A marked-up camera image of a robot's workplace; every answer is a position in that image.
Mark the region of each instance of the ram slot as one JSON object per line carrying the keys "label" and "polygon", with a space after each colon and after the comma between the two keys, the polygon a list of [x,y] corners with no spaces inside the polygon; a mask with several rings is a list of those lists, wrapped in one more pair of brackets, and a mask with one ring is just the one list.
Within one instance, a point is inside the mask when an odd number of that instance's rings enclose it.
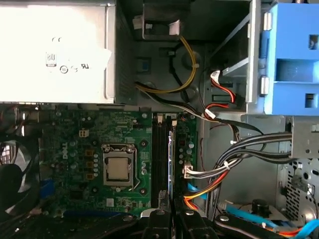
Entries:
{"label": "ram slot", "polygon": [[171,121],[157,114],[152,129],[151,207],[159,206],[159,193],[168,190],[168,144]]}

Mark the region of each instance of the yellow wire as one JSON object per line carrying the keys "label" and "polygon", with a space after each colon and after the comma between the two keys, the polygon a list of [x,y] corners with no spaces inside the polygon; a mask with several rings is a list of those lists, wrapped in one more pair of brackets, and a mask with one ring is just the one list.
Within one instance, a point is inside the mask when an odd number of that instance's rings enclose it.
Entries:
{"label": "yellow wire", "polygon": [[185,82],[185,84],[183,84],[181,87],[177,88],[177,89],[173,89],[173,90],[158,90],[158,89],[149,89],[140,85],[136,85],[136,88],[146,91],[146,92],[150,92],[150,93],[155,93],[155,94],[166,94],[166,93],[172,93],[175,91],[181,91],[184,90],[185,88],[187,88],[194,80],[195,74],[196,74],[196,59],[195,56],[193,54],[193,51],[190,47],[190,45],[188,44],[188,42],[185,40],[184,37],[181,37],[180,40],[182,41],[182,43],[184,44],[186,50],[188,51],[189,55],[190,55],[190,59],[191,59],[191,63],[192,63],[192,71],[190,73],[190,76],[188,78],[188,80]]}
{"label": "yellow wire", "polygon": [[201,196],[201,195],[203,195],[203,194],[205,194],[205,193],[207,193],[207,192],[209,192],[209,191],[214,190],[215,188],[217,188],[218,184],[220,184],[220,183],[221,183],[221,182],[217,183],[217,184],[214,185],[213,187],[208,188],[207,190],[205,190],[205,191],[203,191],[203,192],[194,194],[194,195],[192,195],[192,196],[184,196],[184,198],[185,198],[186,200],[192,200],[192,199],[194,199],[194,198],[196,198],[196,197],[199,197],[199,196]]}

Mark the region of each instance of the cable bundle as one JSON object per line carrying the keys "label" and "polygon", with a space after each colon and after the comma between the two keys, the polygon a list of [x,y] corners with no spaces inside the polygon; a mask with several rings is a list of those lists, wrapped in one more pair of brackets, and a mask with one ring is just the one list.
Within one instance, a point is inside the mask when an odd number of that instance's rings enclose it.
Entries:
{"label": "cable bundle", "polygon": [[[219,198],[219,188],[221,185],[222,180],[225,178],[227,173],[238,165],[243,159],[247,159],[250,157],[257,157],[261,160],[270,162],[270,163],[276,163],[276,164],[286,164],[291,161],[294,161],[295,159],[290,158],[291,155],[290,152],[288,153],[270,153],[270,152],[263,152],[262,150],[265,148],[267,143],[272,142],[281,142],[281,141],[290,141],[292,139],[291,133],[271,133],[271,134],[264,134],[264,135],[258,135],[246,138],[240,142],[237,142],[236,144],[232,145],[227,151],[225,151],[217,160],[216,165],[214,168],[210,171],[205,172],[196,172],[192,170],[188,170],[187,173],[192,177],[196,179],[204,179],[204,178],[210,178],[209,184],[204,189],[192,193],[191,195],[184,196],[184,201],[187,205],[191,205],[190,200],[201,196],[205,193],[212,192],[216,189],[216,194],[208,195],[207,201],[206,201],[206,213],[208,214],[209,210],[209,201],[211,196],[214,198],[214,205],[213,205],[213,218],[215,215],[217,202]],[[249,146],[253,145],[262,145],[261,151],[253,150],[253,149],[247,149]]]}

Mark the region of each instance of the power supply unit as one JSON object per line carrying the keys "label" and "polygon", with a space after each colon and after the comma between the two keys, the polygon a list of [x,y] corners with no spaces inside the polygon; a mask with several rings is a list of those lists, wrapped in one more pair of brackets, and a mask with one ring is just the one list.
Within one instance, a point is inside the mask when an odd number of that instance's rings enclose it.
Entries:
{"label": "power supply unit", "polygon": [[0,102],[136,104],[133,38],[115,1],[0,1],[0,32]]}

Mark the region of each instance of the dell logo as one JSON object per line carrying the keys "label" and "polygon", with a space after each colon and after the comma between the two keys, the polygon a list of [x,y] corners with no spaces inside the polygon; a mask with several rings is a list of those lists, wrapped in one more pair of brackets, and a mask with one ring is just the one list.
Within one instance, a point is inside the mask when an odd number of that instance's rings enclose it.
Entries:
{"label": "dell logo", "polygon": [[62,144],[62,158],[63,159],[68,159],[68,143],[63,143]]}

